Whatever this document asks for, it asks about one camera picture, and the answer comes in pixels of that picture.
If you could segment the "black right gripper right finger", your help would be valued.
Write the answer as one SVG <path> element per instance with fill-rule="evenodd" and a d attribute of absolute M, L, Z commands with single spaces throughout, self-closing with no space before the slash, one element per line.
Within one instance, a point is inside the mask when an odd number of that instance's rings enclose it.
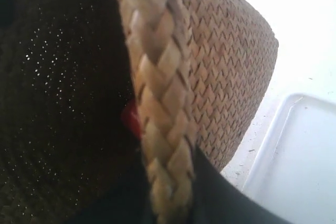
<path fill-rule="evenodd" d="M 197 147 L 194 151 L 193 223 L 288 223 L 227 181 Z"/>

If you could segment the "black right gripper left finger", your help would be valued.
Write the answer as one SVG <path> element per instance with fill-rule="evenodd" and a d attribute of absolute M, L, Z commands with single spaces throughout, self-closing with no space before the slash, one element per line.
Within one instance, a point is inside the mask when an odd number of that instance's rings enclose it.
<path fill-rule="evenodd" d="M 70 218 L 70 222 L 155 223 L 142 154 L 136 151 L 132 164 L 119 176 L 110 190 Z"/>

